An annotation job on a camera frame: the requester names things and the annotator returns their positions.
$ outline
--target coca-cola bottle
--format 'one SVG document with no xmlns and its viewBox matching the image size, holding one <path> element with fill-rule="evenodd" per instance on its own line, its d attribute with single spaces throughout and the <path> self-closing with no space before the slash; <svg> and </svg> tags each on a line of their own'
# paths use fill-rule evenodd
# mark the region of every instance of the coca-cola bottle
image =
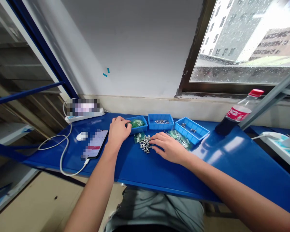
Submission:
<svg viewBox="0 0 290 232">
<path fill-rule="evenodd" d="M 216 133 L 224 136 L 228 135 L 237 124 L 251 113 L 256 105 L 257 98 L 263 93 L 263 90 L 253 89 L 245 99 L 232 106 L 221 123 L 216 126 Z"/>
</svg>

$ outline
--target tiled floor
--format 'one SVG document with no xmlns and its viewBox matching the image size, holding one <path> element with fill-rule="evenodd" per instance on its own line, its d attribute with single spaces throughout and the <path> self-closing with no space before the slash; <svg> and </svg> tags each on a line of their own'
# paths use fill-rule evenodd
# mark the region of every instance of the tiled floor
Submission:
<svg viewBox="0 0 290 232">
<path fill-rule="evenodd" d="M 76 177 L 86 182 L 86 178 Z M 125 187 L 114 184 L 99 232 L 122 200 Z M 0 232 L 60 232 L 71 214 L 82 187 L 46 173 L 41 173 L 0 214 Z M 208 231 L 250 231 L 237 219 L 205 217 Z"/>
</svg>

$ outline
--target white charging cable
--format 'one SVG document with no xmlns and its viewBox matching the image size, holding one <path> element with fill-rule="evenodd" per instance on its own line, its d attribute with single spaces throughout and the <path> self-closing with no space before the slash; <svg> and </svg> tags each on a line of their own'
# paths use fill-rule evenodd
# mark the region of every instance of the white charging cable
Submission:
<svg viewBox="0 0 290 232">
<path fill-rule="evenodd" d="M 70 132 L 69 132 L 69 134 L 68 135 L 55 135 L 55 136 L 53 136 L 53 137 L 50 137 L 50 138 L 48 138 L 47 140 L 45 140 L 39 147 L 38 147 L 38 150 L 47 150 L 47 149 L 50 149 L 50 148 L 53 148 L 53 147 L 56 147 L 56 146 L 58 146 L 60 143 L 62 143 L 63 141 L 65 141 L 65 140 L 67 140 L 67 144 L 66 144 L 66 146 L 65 146 L 65 148 L 64 148 L 64 150 L 63 150 L 63 152 L 62 152 L 62 154 L 61 154 L 61 157 L 60 157 L 60 164 L 59 164 L 59 167 L 60 167 L 60 171 L 61 171 L 61 173 L 63 174 L 63 175 L 65 175 L 65 176 L 75 176 L 75 175 L 77 175 L 77 174 L 79 174 L 81 171 L 83 171 L 83 169 L 86 167 L 86 165 L 89 163 L 89 160 L 90 159 L 86 159 L 86 161 L 85 161 L 85 163 L 84 163 L 84 166 L 81 168 L 81 170 L 79 170 L 77 173 L 74 173 L 74 174 L 68 174 L 68 173 L 66 173 L 66 172 L 64 172 L 63 170 L 62 170 L 62 160 L 63 160 L 63 156 L 64 156 L 64 153 L 65 153 L 65 151 L 67 150 L 67 148 L 68 148 L 68 145 L 69 145 L 69 139 L 68 139 L 68 137 L 69 137 L 69 135 L 71 134 L 71 132 L 72 132 L 72 122 L 69 120 L 69 117 L 67 116 L 67 114 L 66 114 L 66 112 L 65 112 L 65 110 L 64 110 L 64 104 L 67 104 L 67 101 L 68 100 L 66 100 L 64 103 L 63 103 L 63 105 L 62 105 L 62 110 L 63 110 L 63 113 L 64 113 L 64 115 L 67 117 L 67 119 L 68 119 L 68 123 L 70 124 Z M 54 145 L 54 146 L 51 146 L 51 147 L 48 147 L 48 148 L 43 148 L 43 149 L 41 149 L 40 147 L 44 144 L 44 143 L 46 143 L 48 140 L 51 140 L 52 138 L 55 138 L 55 137 L 59 137 L 59 136 L 63 136 L 64 137 L 64 139 L 61 141 L 61 142 L 59 142 L 59 143 L 57 143 L 56 145 Z"/>
<path fill-rule="evenodd" d="M 267 133 L 267 134 L 263 134 L 263 135 L 260 135 L 260 136 L 257 136 L 257 137 L 251 138 L 251 139 L 255 140 L 255 139 L 258 139 L 261 137 L 269 137 L 270 139 L 277 140 L 277 139 L 281 138 L 281 134 L 276 133 L 276 132 L 265 132 L 265 133 Z"/>
</svg>

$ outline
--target brown building facade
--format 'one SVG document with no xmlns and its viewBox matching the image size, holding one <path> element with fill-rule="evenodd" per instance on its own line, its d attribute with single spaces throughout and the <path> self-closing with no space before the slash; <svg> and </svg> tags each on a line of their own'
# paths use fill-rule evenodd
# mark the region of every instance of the brown building facade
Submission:
<svg viewBox="0 0 290 232">
<path fill-rule="evenodd" d="M 265 56 L 290 56 L 290 27 L 270 29 L 249 60 Z"/>
</svg>

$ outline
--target red bottle cap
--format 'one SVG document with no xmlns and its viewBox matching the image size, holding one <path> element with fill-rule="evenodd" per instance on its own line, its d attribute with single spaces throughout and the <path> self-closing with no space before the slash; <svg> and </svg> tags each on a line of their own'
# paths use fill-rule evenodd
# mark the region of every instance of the red bottle cap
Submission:
<svg viewBox="0 0 290 232">
<path fill-rule="evenodd" d="M 263 90 L 254 89 L 254 90 L 250 91 L 250 93 L 248 95 L 254 96 L 254 97 L 260 97 L 263 93 L 264 93 Z"/>
</svg>

